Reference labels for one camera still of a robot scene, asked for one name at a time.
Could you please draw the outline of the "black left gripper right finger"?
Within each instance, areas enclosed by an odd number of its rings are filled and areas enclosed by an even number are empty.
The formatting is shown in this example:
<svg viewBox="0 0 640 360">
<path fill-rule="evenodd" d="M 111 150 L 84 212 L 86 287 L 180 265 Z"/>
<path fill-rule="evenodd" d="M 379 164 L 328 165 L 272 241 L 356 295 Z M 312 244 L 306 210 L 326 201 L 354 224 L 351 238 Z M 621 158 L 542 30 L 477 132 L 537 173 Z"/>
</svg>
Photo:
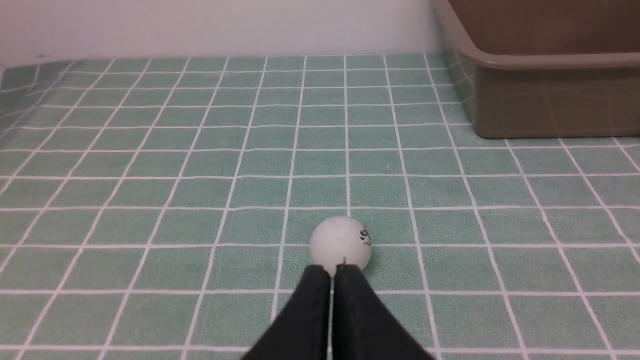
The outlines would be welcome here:
<svg viewBox="0 0 640 360">
<path fill-rule="evenodd" d="M 432 360 L 375 294 L 357 265 L 334 276 L 334 360 Z"/>
</svg>

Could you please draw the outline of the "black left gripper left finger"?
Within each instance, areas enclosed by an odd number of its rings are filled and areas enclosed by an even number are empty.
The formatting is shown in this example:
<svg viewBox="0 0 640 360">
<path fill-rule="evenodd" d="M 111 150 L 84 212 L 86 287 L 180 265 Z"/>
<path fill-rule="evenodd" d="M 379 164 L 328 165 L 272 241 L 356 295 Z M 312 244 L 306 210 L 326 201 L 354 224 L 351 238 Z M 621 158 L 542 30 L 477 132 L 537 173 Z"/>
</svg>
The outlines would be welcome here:
<svg viewBox="0 0 640 360">
<path fill-rule="evenodd" d="M 288 303 L 243 360 L 326 360 L 330 290 L 324 268 L 308 265 Z"/>
</svg>

